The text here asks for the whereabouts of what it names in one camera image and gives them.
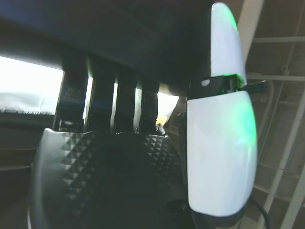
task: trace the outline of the dark overhead surface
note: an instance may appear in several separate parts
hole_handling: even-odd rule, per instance
[[[175,84],[206,54],[209,6],[211,0],[2,0],[0,18]]]

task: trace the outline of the round hole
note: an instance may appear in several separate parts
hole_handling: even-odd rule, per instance
[[[203,86],[203,87],[205,87],[205,86],[207,86],[207,85],[209,85],[210,84],[210,80],[209,79],[207,79],[207,80],[202,80],[201,81],[201,85]]]

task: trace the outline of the textured palm surface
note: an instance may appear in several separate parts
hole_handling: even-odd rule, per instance
[[[167,203],[183,196],[167,137],[46,130],[33,171],[32,227],[175,229]]]

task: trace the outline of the black cable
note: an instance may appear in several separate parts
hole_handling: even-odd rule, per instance
[[[271,229],[271,222],[268,216],[268,213],[265,211],[265,209],[262,208],[262,206],[260,206],[254,199],[253,197],[250,197],[248,200],[249,203],[253,204],[263,215],[264,219],[265,219],[265,225],[266,225],[266,229]]]

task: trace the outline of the cable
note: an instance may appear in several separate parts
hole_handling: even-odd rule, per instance
[[[263,209],[262,206],[260,206],[254,199],[253,197],[250,197],[248,200],[249,203],[253,204],[263,215],[265,219],[265,224],[266,224],[266,229],[271,229],[271,222],[268,216],[268,213]]]

